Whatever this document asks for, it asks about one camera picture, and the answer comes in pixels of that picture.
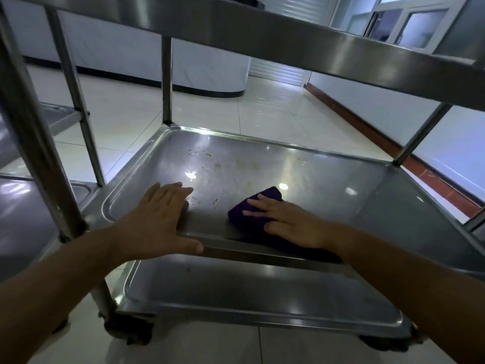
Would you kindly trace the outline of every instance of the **metal cart in background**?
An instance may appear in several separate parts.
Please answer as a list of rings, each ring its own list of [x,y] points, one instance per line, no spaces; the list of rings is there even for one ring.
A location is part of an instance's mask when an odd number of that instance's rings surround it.
[[[247,243],[226,212],[285,183],[283,197],[485,280],[485,250],[400,168],[452,105],[485,111],[482,61],[461,65],[227,0],[23,0],[45,7],[99,189],[80,211],[3,12],[3,117],[65,241],[111,224],[151,183],[187,177],[180,232],[202,256],[127,264],[113,294],[92,296],[114,337],[146,344],[152,316],[297,326],[408,339],[412,323],[349,266]],[[161,34],[161,128],[108,184],[58,10]],[[392,161],[320,152],[172,122],[172,38],[442,102]]]

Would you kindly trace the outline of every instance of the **forearm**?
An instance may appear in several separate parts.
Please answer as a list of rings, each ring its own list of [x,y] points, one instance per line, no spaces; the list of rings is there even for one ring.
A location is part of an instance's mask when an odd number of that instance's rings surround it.
[[[77,303],[124,262],[106,232],[89,232],[0,285],[0,362],[27,362]]]
[[[335,248],[455,361],[483,362],[484,283],[360,232]]]

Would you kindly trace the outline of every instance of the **metal tray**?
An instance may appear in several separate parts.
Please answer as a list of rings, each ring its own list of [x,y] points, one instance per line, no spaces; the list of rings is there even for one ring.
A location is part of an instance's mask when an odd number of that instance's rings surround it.
[[[96,189],[71,182],[81,208]],[[0,174],[0,281],[39,260],[57,244],[59,232],[32,178]]]
[[[227,211],[273,185],[322,217],[485,276],[476,239],[390,163],[206,129],[161,128],[93,199],[87,220],[109,225],[151,184],[179,180],[195,188],[179,231],[200,239],[204,256],[131,263],[115,291],[122,312],[409,335],[409,320],[349,266],[241,241]]]
[[[40,103],[45,123],[52,136],[62,133],[81,119],[81,114],[72,107]],[[0,116],[0,168],[20,157],[8,128]]]

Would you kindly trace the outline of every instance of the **folded cloth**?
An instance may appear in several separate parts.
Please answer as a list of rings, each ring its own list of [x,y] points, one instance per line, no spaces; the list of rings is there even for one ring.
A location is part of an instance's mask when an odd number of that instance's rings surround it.
[[[243,211],[260,212],[258,208],[253,207],[247,202],[248,199],[258,199],[258,194],[263,194],[264,196],[277,201],[283,200],[280,191],[275,186],[272,186],[271,188],[246,198],[227,212],[229,220],[245,233],[241,241],[270,246],[288,254],[293,254],[297,257],[312,261],[342,263],[342,260],[332,252],[323,249],[301,247],[279,236],[268,234],[264,231],[264,225],[273,221],[271,218],[243,215]]]

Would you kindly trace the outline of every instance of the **brown baseboard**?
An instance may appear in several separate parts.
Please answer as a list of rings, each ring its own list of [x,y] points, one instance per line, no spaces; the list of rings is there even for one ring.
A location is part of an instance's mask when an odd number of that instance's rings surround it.
[[[391,157],[395,157],[402,149],[401,145],[387,137],[372,125],[369,125],[360,116],[338,103],[321,89],[311,83],[306,84],[305,89],[335,111],[340,117],[364,134],[369,140],[379,146]],[[470,194],[460,185],[441,174],[415,155],[409,156],[409,158],[404,161],[403,166],[468,217],[475,216],[485,205],[485,202],[481,199]]]

